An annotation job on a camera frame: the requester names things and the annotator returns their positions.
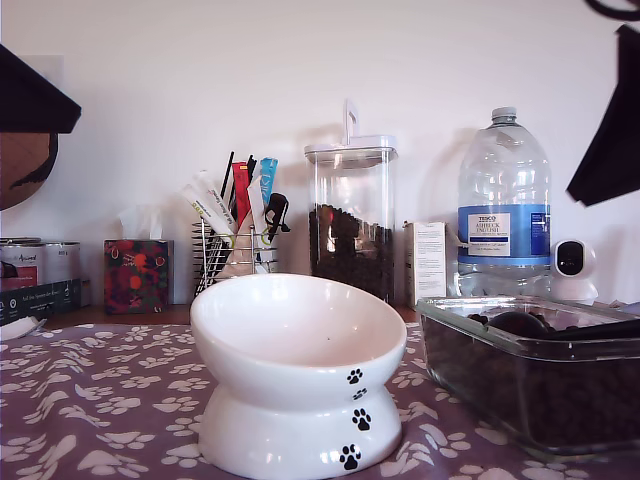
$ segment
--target tin can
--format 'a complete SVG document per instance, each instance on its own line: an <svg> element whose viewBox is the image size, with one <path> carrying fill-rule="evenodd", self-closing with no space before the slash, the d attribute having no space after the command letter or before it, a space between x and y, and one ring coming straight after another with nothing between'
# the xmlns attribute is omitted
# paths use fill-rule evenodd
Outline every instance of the tin can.
<svg viewBox="0 0 640 480"><path fill-rule="evenodd" d="M45 243L45 249L45 283L66 282L82 276L79 242Z"/></svg>
<svg viewBox="0 0 640 480"><path fill-rule="evenodd" d="M2 290L33 287L45 283L45 255L43 243L0 245Z"/></svg>
<svg viewBox="0 0 640 480"><path fill-rule="evenodd" d="M22 245L23 243L42 243L38 237L2 237L0 245Z"/></svg>

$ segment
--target elevated cat bowl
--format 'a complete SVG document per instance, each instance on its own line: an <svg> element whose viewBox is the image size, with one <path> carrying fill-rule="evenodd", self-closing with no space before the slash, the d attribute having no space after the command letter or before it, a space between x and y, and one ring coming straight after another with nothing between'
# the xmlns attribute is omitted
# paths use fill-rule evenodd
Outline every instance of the elevated cat bowl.
<svg viewBox="0 0 640 480"><path fill-rule="evenodd" d="M400 441L384 384L406 328L374 296L320 278L252 275L198 295L191 324L219 382L200 428L210 463L260 480L322 479L378 463Z"/></svg>

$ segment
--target purple tablecloth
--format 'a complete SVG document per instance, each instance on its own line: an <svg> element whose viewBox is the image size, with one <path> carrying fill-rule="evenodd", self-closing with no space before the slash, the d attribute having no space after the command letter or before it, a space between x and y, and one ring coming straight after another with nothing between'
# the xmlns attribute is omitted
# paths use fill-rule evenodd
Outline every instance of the purple tablecloth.
<svg viewBox="0 0 640 480"><path fill-rule="evenodd" d="M421 334L389 382L403 439L353 480L625 480L629 457L543 464L427 378ZM0 478L231 479L197 449L215 380L185 326L85 325L1 344Z"/></svg>

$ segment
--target security camera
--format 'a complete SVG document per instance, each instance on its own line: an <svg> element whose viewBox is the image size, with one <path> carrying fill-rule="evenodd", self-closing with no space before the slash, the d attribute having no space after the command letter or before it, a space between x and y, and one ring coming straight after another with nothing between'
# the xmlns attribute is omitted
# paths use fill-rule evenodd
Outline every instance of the security camera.
<svg viewBox="0 0 640 480"><path fill-rule="evenodd" d="M596 253L580 240L562 240L552 249L551 297L593 305L598 290L591 281Z"/></svg>

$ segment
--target large water bottle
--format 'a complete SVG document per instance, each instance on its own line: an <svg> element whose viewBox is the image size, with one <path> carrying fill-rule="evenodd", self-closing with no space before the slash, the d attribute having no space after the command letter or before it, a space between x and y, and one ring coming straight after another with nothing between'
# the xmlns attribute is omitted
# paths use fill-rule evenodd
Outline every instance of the large water bottle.
<svg viewBox="0 0 640 480"><path fill-rule="evenodd" d="M491 126L476 134L460 171L458 232L467 246L458 252L459 293L544 294L550 265L549 162L516 123L515 108L497 108L491 119Z"/></svg>

